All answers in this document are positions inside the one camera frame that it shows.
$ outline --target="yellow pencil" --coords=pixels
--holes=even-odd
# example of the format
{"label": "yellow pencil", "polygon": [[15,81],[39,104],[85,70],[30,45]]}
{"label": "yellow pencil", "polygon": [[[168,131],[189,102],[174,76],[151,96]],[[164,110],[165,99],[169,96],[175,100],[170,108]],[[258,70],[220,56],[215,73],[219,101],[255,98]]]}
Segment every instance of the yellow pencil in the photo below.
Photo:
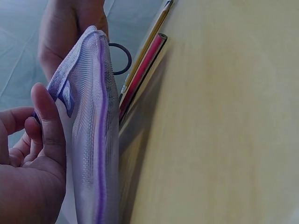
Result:
{"label": "yellow pencil", "polygon": [[121,96],[120,96],[120,99],[122,97],[122,95],[127,91],[127,88],[129,87],[133,77],[134,77],[134,74],[136,73],[137,69],[138,69],[138,66],[140,65],[147,49],[149,48],[151,42],[153,41],[155,35],[157,34],[158,30],[160,29],[164,19],[166,18],[168,12],[169,12],[169,9],[170,7],[172,6],[173,4],[173,0],[168,0],[164,6],[164,8],[162,9],[159,17],[158,17],[158,20],[157,22],[155,23],[152,31],[150,32],[149,34],[149,37],[148,39],[146,40],[140,54],[139,54],[139,57],[137,58],[134,66],[133,66],[133,69],[131,71],[131,73],[128,74],[128,76],[126,77],[126,80],[125,80],[125,84],[124,86],[122,87],[122,90],[121,90]]}

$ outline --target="pencil case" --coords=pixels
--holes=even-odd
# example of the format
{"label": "pencil case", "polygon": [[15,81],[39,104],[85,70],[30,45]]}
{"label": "pencil case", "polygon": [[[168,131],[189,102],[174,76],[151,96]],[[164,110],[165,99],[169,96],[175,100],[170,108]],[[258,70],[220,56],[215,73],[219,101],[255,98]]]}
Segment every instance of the pencil case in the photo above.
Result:
{"label": "pencil case", "polygon": [[107,36],[89,27],[47,89],[56,101],[67,147],[60,216],[71,224],[117,224],[119,101]]}

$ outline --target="red pencil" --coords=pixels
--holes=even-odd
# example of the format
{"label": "red pencil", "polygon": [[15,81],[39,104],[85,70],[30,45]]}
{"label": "red pencil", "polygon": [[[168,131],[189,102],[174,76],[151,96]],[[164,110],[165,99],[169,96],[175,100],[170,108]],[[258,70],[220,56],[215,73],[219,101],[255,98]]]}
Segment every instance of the red pencil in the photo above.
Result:
{"label": "red pencil", "polygon": [[167,41],[167,36],[164,34],[157,34],[152,45],[149,48],[149,51],[145,55],[144,60],[142,61],[135,77],[132,80],[131,85],[127,90],[127,94],[125,95],[121,106],[120,106],[120,122],[124,118],[131,102],[134,99],[136,92],[138,91],[143,79],[145,78],[146,74],[150,70],[154,60],[156,59],[157,55],[161,51],[162,47],[164,46],[165,42]]}

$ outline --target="table surface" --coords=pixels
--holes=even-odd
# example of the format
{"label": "table surface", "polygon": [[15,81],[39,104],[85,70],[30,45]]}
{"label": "table surface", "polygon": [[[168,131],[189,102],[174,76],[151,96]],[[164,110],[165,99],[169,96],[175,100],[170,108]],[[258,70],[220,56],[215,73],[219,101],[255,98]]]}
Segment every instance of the table surface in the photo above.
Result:
{"label": "table surface", "polygon": [[120,131],[121,223],[299,223],[299,1],[178,0]]}

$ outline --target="pencil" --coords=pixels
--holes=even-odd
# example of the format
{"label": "pencil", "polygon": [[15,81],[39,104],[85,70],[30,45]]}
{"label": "pencil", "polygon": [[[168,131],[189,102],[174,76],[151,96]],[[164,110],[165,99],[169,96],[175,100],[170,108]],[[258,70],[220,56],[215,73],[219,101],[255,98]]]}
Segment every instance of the pencil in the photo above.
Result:
{"label": "pencil", "polygon": [[144,60],[142,61],[130,87],[128,88],[127,94],[124,96],[124,99],[120,106],[120,117],[119,121],[123,120],[125,117],[138,89],[140,88],[145,76],[149,72],[152,64],[160,53],[161,49],[167,41],[167,36],[165,34],[156,35],[149,51],[145,55]]}
{"label": "pencil", "polygon": [[165,4],[164,8],[162,9],[162,11],[161,11],[161,13],[160,13],[160,15],[158,17],[158,20],[156,21],[153,29],[151,30],[151,32],[149,34],[149,37],[146,40],[146,42],[145,42],[145,44],[144,44],[144,46],[143,46],[143,48],[142,48],[142,50],[141,50],[141,52],[139,54],[139,57],[137,58],[136,63],[133,66],[132,71],[126,77],[125,84],[122,87],[121,95],[120,95],[120,98],[119,98],[120,102],[121,102],[121,98],[122,98],[123,94],[127,91],[127,88],[129,87],[129,85],[130,85],[130,83],[131,83],[131,81],[132,81],[132,79],[134,77],[134,74],[136,73],[136,71],[137,71],[137,69],[138,69],[138,67],[139,67],[139,65],[140,65],[140,63],[141,63],[141,61],[142,61],[142,59],[143,59],[143,57],[144,57],[147,49],[149,48],[149,46],[150,46],[151,42],[153,41],[156,33],[160,29],[163,21],[165,20],[165,18],[167,16],[167,14],[169,12],[169,9],[172,6],[172,4],[173,4],[173,0],[168,0],[166,2],[166,4]]}

